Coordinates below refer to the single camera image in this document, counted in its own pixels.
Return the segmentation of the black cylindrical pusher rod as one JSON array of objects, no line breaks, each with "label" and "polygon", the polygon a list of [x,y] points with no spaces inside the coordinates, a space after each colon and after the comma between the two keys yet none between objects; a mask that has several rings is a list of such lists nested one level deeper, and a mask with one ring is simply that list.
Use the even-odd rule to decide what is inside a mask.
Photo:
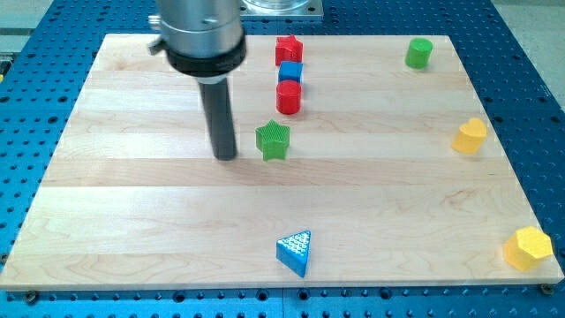
[{"label": "black cylindrical pusher rod", "polygon": [[237,143],[229,83],[226,78],[199,79],[198,83],[214,157],[221,161],[233,160],[237,156]]}]

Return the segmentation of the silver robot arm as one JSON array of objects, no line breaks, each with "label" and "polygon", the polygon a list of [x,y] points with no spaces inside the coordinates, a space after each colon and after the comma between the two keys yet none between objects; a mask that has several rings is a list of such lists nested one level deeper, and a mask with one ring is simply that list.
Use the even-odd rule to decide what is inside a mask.
[{"label": "silver robot arm", "polygon": [[156,0],[150,26],[159,32],[151,55],[166,53],[169,65],[195,78],[214,157],[229,161],[237,143],[227,75],[245,60],[245,31],[239,2],[233,0]]}]

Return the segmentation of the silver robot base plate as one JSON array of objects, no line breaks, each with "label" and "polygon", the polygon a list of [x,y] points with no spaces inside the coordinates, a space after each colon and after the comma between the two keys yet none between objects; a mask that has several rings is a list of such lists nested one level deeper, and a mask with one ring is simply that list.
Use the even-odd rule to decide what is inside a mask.
[{"label": "silver robot base plate", "polygon": [[323,20],[322,0],[240,0],[242,20]]}]

